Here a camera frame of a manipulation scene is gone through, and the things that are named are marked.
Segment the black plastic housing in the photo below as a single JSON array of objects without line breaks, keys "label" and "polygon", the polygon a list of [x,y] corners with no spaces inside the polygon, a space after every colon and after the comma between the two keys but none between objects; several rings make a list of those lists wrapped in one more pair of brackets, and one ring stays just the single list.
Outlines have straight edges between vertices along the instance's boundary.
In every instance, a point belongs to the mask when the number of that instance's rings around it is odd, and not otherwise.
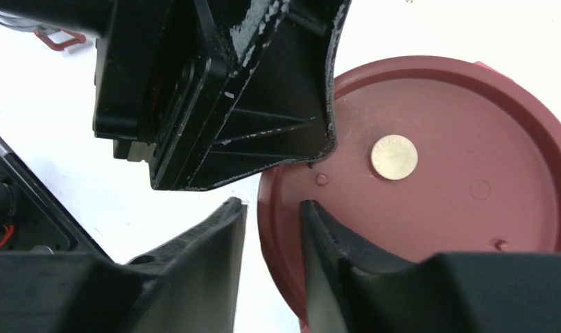
[{"label": "black plastic housing", "polygon": [[154,189],[204,191],[335,149],[349,2],[0,0],[0,10],[99,36],[96,136],[114,140],[115,158],[149,161]]},{"label": "black plastic housing", "polygon": [[0,333],[231,333],[245,213],[231,198],[128,265],[0,253]]},{"label": "black plastic housing", "polygon": [[53,251],[86,251],[106,257],[43,183],[0,138],[0,181],[12,189],[15,232],[0,251],[29,251],[46,246]]},{"label": "black plastic housing", "polygon": [[313,200],[300,221],[311,333],[561,332],[561,254],[441,253],[415,264]]}]

